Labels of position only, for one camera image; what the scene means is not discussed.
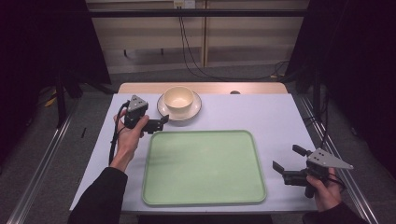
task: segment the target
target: electrical cable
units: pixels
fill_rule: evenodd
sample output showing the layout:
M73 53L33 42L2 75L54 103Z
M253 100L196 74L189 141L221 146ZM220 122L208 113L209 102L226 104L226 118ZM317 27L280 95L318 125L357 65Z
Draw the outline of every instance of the electrical cable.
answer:
M120 114L121 114L122 109L123 109L124 107L128 107L129 102L130 102L130 101L127 101L125 104L123 104L123 105L120 107L119 113L117 113L117 118L116 118L114 133L113 133L113 139L111 140L110 153L109 153L109 155L108 155L108 165L110 165L111 162L113 162L113 159L114 159L114 152L115 152L115 150L116 150L116 143L117 143L117 141L118 141L118 139L119 139L120 132L125 128L125 127L123 127L123 128L118 132L118 129L119 129L119 121L120 121Z
M325 112L325 110L324 110L324 108L322 107L322 108L320 109L320 114L319 114L319 115L321 116L324 112ZM312 122L313 122L313 121L316 120L316 118L317 118L317 116L311 116L311 117L303 118L303 121L308 121L308 120L312 119Z
M329 93L326 92L325 100L324 100L323 106L322 106L322 110L325 111L325 120L326 120L326 122L324 123L324 133L323 133L323 137L322 137L322 140L321 140L321 143L320 143L320 148L323 148L324 143L326 142L326 138L327 138L327 136L329 134L328 133L328 129L329 129L329 108L328 108L329 98L330 98Z
M345 189L347 189L346 184L344 183L344 181L340 177L338 177L337 175L333 175L333 176L335 176L335 178L337 178L337 179L334 180L334 179L331 179L331 178L326 178L326 180L341 186L341 192L344 191Z
M184 45L184 39L186 40L186 45L187 45L187 48L188 48L189 53L190 53L190 56L191 56L191 58L192 58L192 62L193 62L193 64L195 65L195 67L196 67L203 75L205 75L206 77L212 77L212 78L217 79L217 80L220 80L220 81L229 81L228 79L230 79L230 80L261 80L261 79L265 79L265 78L271 77L271 76L277 76L277 77L278 77L278 76L279 76L279 73L278 73L278 72L279 72L279 69L280 69L285 63L288 63L288 62L289 62L289 61L284 61L284 62L279 62L279 63L275 64L275 71L274 71L274 73L271 74L271 75L268 75L268 76L264 76L264 77L248 77L248 78L246 78L246 77L215 77L215 76L211 76L211 75L209 75L208 73L204 72L204 71L197 65L196 61L194 60L194 57L192 56L191 48L190 48L190 44L189 44L189 40L188 40L187 35L186 35L186 29L185 29L184 21L183 21L183 18L182 18L182 17L179 17L179 23L180 23L181 40L182 40L182 45L183 45L183 58L184 58L184 63L186 64L186 67L187 67L187 69L190 71L190 73L192 73L192 74L193 74L194 76L196 76L196 77L202 77L202 76L199 76L199 75L193 73L193 72L191 71L191 69L189 68L188 64L187 64L186 53L185 53L185 45Z

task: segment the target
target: wrist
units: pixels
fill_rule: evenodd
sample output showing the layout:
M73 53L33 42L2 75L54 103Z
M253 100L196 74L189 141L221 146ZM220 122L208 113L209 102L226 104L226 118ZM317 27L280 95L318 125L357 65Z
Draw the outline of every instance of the wrist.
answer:
M113 162L110 164L110 167L116 168L125 173L125 170L133 156L134 155L128 155L128 153L125 153L122 150L118 150Z

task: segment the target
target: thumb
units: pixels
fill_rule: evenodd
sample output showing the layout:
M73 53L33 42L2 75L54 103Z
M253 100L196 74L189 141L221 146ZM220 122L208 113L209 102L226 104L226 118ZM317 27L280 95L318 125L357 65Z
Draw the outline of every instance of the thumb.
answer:
M139 132L142 132L142 129L145 127L145 125L149 122L149 116L145 115L143 116L137 123L136 126L134 126L134 130L137 130Z

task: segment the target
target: human hand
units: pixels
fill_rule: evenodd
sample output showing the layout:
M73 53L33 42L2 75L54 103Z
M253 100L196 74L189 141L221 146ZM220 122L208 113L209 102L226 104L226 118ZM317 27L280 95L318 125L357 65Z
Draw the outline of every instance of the human hand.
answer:
M329 178L336 180L334 168L329 168ZM306 180L317 189L315 191L315 202L317 203L319 212L334 208L342 201L341 189L338 184L327 181L325 186L319 179L314 178L312 175L308 175Z
M125 116L126 110L122 110L120 118ZM114 122L117 121L117 115L114 116ZM143 137L142 129L149 121L149 116L143 116L133 129L125 127L121 119L119 119L117 132L119 133L117 153L111 162L110 167L119 169L125 172L129 162L134 157L134 152L137 149L139 138Z

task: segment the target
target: tabletop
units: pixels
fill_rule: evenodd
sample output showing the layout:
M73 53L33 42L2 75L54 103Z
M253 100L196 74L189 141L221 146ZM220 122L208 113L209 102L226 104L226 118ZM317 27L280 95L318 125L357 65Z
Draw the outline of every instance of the tabletop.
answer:
M70 209L73 209L82 192L106 167L108 139L111 137L112 126L114 126L112 117L117 113L120 105L129 100L132 94L138 94L142 99L148 101L147 114L150 115L150 118L158 119L161 115L157 111L157 106L153 105L157 103L161 93L175 85L187 86L193 91L199 92L203 107L196 118L184 123L168 122L165 124L164 130L166 132L247 130L254 136L267 196L263 202L254 204L149 206L142 200L142 186L150 141L150 135L145 134L139 142L133 162L126 170L126 174L130 178L124 194L123 212L136 214L272 214L316 209L314 200L305 198L304 188L285 186L282 176L272 168L272 161L285 165L287 170L304 168L305 158L291 150L291 146L294 144L314 150L312 140L291 95L280 83L167 83L166 85L162 83L156 85L132 83L122 85L120 93L113 97L90 162ZM157 93L142 93L150 88L152 88L151 91ZM242 94L229 94L230 91L239 91ZM259 94L260 91L272 94Z

